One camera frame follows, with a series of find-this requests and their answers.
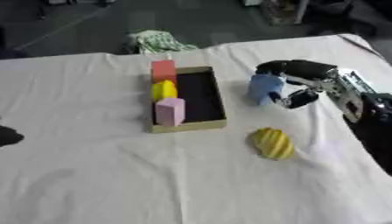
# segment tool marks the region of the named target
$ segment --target green cloth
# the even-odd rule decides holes
[[[140,53],[180,52],[198,49],[195,45],[179,43],[167,31],[141,31],[129,35]]]

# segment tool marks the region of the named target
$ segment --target white tablecloth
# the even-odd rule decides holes
[[[389,64],[361,38],[346,38],[0,61],[1,124],[25,135],[0,150],[0,223],[392,222],[392,178],[324,94],[296,110],[257,108],[244,97],[258,64],[293,59],[357,69],[390,92]],[[162,59],[213,67],[225,129],[146,133],[150,63]],[[269,126],[292,138],[294,157],[254,152],[247,136]]]

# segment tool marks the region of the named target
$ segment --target wooden tray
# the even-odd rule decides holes
[[[185,100],[185,120],[179,126],[157,124],[152,103],[152,133],[221,129],[227,118],[214,71],[210,66],[177,68],[178,98]]]

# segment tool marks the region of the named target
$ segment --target yellow cube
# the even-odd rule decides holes
[[[177,98],[178,91],[174,83],[170,80],[164,80],[152,85],[152,99],[158,102],[164,98]]]
[[[252,136],[255,147],[266,158],[283,159],[294,154],[294,145],[280,129],[259,129]]]

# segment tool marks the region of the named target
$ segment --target gray floor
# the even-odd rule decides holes
[[[171,32],[179,41],[199,47],[219,43],[305,37],[309,25],[271,26],[257,7],[241,0],[117,0],[108,8],[91,3],[51,7],[37,20],[34,5],[0,0],[0,23],[8,46],[30,55],[119,53],[127,33],[146,29]],[[377,25],[368,41],[392,62],[392,23],[357,1],[354,16]]]

